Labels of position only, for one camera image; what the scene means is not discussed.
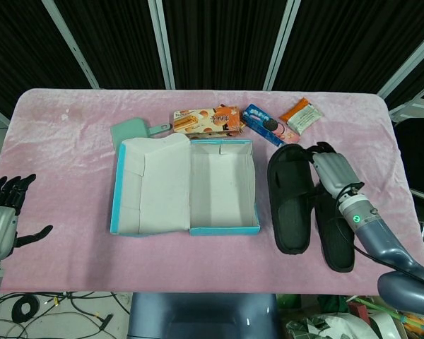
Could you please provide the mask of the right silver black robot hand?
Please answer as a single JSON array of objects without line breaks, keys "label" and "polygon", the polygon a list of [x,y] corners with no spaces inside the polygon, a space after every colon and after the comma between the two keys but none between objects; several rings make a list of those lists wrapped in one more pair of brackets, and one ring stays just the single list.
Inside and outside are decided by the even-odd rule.
[{"label": "right silver black robot hand", "polygon": [[306,149],[309,161],[315,169],[324,189],[336,200],[349,191],[358,192],[364,183],[340,153],[327,142],[318,142]]}]

